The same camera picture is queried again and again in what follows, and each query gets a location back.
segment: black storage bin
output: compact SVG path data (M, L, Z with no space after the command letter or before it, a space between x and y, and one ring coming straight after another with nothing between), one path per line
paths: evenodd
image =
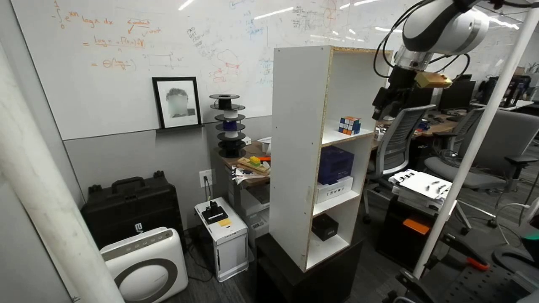
M414 219L426 226L434 226L436 216L438 213L434 209L428 209L421 203L406 203L392 197L375 246L377 253L409 272L414 270L428 234L423 236L406 228L404 221Z
M337 184L338 179L350 176L354 165L354 154L337 147L322 149L320 155L320 184Z
M82 218L99 250L155 228L173 228L185 250L175 187L163 172L118 181L109 189L89 187Z
M348 248L301 273L269 234L258 238L256 300L261 303L345 302L354 287L360 250L362 241L354 238Z

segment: white shelving unit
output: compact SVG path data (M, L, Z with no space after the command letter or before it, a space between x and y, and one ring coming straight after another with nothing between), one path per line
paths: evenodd
M372 102L384 85L372 59L374 51L330 46L274 51L269 233L301 272L352 241L372 149ZM342 117L360 118L360 133L338 133ZM320 152L330 145L354 154L354 182L322 201L315 191ZM338 223L327 241L311 233L320 214Z

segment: white pole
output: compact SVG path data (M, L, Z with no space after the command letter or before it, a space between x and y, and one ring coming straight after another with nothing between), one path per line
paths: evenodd
M446 197L444 206L441 208L441 211L439 211L439 214L436 218L436 223L434 223L434 226L433 226L433 229L431 229L431 233L429 233L429 236L426 240L426 245L424 245L424 248L421 251L421 256L419 256L419 260L416 263L416 268L414 268L414 277L416 278L421 278L424 265L428 263L428 260L429 260L429 256L431 256L436 243L438 243L441 229L443 229L444 223L450 219L450 216L453 213L453 208L456 206L456 196L458 196L458 192L460 192L460 189L461 189L461 186L463 186L463 182L465 182L465 179L468 176L468 171L470 171L470 167L473 164L473 159L475 159L475 155L476 155L476 152L478 152L478 149L480 149L480 145L482 145L482 142L483 142L483 139L487 135L487 130L490 128L493 115L498 110L500 103L502 103L503 93L505 93L505 90L507 90L507 86L508 86L508 83L510 83L510 80L514 76L514 71L515 71L515 68L517 68L524 51L525 51L525 46L527 46L530 36L535 31L537 21L539 21L539 9L529 11L529 14L525 17L525 22L524 22L524 27L520 29L519 41L517 41L512 54L507 58L505 68L503 68L503 71L502 71L502 75L500 75L500 78L497 81L497 86L495 86L495 90L493 90L493 93L492 93L492 96L488 100L485 113L483 113L483 117L482 117L482 120L480 120L480 123L478 123L478 127L476 127L476 130L473 133L470 147L468 147L468 150L466 150L466 154L465 154L465 157L461 160L461 165L460 165L460 169L456 172L456 177L453 181L453 187L451 187L451 191L450 191L450 194Z
M121 303L123 298L39 133L1 46L0 171L57 266L76 288L74 302Z

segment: black case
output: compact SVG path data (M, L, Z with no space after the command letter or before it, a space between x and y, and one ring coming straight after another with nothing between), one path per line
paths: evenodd
M338 231L338 223L333 221L330 216L322 214L313 219L311 231L322 240L327 241L333 238Z
M175 187L163 172L151 179L123 179L109 189L89 187L82 218L99 250L138 234L136 226L141 231L173 228L185 250Z

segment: framed portrait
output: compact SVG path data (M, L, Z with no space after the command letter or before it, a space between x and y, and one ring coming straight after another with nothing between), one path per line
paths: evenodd
M200 125L195 78L151 78L160 128Z

